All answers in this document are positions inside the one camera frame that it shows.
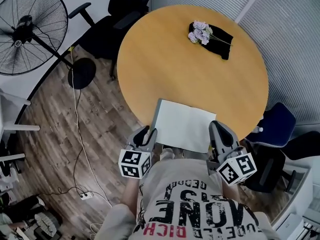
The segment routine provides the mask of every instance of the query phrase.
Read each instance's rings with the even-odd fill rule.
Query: white paper
[[[207,153],[209,124],[216,114],[199,108],[162,100],[155,128],[156,142],[199,153]]]

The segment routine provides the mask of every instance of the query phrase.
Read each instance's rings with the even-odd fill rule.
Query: chair armrest
[[[134,10],[120,19],[116,24],[113,25],[114,29],[122,30],[132,23],[135,23],[139,18],[141,18],[142,13],[140,11]]]
[[[74,16],[76,16],[77,14],[81,13],[83,10],[86,10],[86,8],[88,6],[90,6],[91,3],[90,2],[86,2],[83,5],[80,5],[77,9],[74,9],[70,14],[69,14],[69,19],[72,19]]]

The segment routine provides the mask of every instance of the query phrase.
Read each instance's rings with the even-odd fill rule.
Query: power strip
[[[80,194],[81,200],[93,198],[95,195],[91,191]]]

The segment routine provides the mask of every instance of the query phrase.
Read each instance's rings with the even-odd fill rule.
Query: graphic t-shirt
[[[115,205],[95,240],[279,239],[264,213],[222,196],[220,176],[208,176],[203,160],[156,163],[144,182],[143,207],[136,223],[126,205]]]

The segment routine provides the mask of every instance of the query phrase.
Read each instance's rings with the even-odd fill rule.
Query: black fan stand
[[[36,41],[43,48],[48,50],[59,60],[64,62],[70,69],[68,73],[68,83],[69,85],[76,89],[80,90],[87,87],[96,75],[96,64],[89,58],[80,58],[71,64],[64,57],[62,57],[58,52],[52,49],[44,41],[42,41],[38,36],[33,36],[32,39]]]

